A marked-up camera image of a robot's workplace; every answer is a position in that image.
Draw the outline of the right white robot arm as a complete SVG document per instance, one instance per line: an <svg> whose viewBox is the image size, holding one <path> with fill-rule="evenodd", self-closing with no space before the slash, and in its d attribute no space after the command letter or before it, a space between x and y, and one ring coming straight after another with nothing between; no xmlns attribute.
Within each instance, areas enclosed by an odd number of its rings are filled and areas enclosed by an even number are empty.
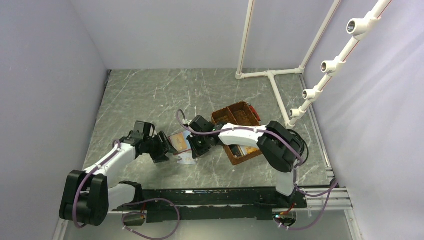
<svg viewBox="0 0 424 240"><path fill-rule="evenodd" d="M179 124L190 132L189 142L194 153L208 151L215 145L235 145L259 149L268 164L276 171L276 203L287 208L295 201L296 171L305 160L302 158L302 141L277 121L267 125L241 126L232 123L212 124L202 116Z"/></svg>

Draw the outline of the white card stack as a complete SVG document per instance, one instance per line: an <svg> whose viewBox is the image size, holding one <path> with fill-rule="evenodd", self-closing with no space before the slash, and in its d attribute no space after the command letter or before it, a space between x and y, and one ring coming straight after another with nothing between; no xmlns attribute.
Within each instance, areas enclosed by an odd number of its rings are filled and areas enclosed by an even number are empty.
<svg viewBox="0 0 424 240"><path fill-rule="evenodd" d="M255 147L251 147L251 146L231 145L230 150L236 158L240 158L240 157L252 154L254 152L257 152L259 149Z"/></svg>

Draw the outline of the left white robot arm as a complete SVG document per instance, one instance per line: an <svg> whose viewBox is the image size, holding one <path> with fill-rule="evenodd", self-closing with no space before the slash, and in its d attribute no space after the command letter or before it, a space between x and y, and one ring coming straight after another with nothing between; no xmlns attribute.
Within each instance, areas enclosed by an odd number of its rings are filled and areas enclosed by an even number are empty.
<svg viewBox="0 0 424 240"><path fill-rule="evenodd" d="M152 161L169 160L168 154L177 151L163 131L156 132L150 122L136 121L127 136L112 142L112 149L103 158L84 170L73 170L67 177L59 208L62 220L72 221L77 228L99 226L111 210L127 206L139 209L144 203L140 183L121 181L110 187L115 175L136 160L148 154Z"/></svg>

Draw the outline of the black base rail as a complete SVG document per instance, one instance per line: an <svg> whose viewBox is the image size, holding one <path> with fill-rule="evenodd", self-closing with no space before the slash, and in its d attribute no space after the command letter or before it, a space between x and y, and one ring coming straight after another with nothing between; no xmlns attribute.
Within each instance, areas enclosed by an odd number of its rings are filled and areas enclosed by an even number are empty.
<svg viewBox="0 0 424 240"><path fill-rule="evenodd" d="M174 203L181 220L256 219L271 221L273 216L289 209L305 209L307 201L296 192L286 197L273 186L197 189L145 189L143 200L132 206L119 206L116 211L143 211L147 223L162 223L177 219Z"/></svg>

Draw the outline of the red leather card holder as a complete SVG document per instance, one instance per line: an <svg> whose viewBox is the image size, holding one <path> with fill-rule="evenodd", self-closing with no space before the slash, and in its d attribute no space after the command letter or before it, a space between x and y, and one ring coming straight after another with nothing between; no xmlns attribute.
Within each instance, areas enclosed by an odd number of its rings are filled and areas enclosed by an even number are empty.
<svg viewBox="0 0 424 240"><path fill-rule="evenodd" d="M185 130L168 137L168 140L175 149L175 152L173 153L174 155L179 155L191 151L192 147L187 140L187 137L190 134L191 133L189 131Z"/></svg>

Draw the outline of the brown woven basket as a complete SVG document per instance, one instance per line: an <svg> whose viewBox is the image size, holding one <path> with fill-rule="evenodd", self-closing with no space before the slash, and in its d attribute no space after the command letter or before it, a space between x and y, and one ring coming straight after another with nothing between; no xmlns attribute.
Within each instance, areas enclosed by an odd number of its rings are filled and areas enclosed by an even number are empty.
<svg viewBox="0 0 424 240"><path fill-rule="evenodd" d="M226 131L219 136L222 137L223 148L229 161L234 166L262 154L262 152L258 150L242 157L235 157L230 149L231 145L249 146L258 149L257 140L255 138L259 137L259 133L254 132L254 129L259 129L261 125L249 109L249 105L250 104L245 101L240 101L214 111L211 114L211 122L213 124L229 124L224 127Z"/></svg>

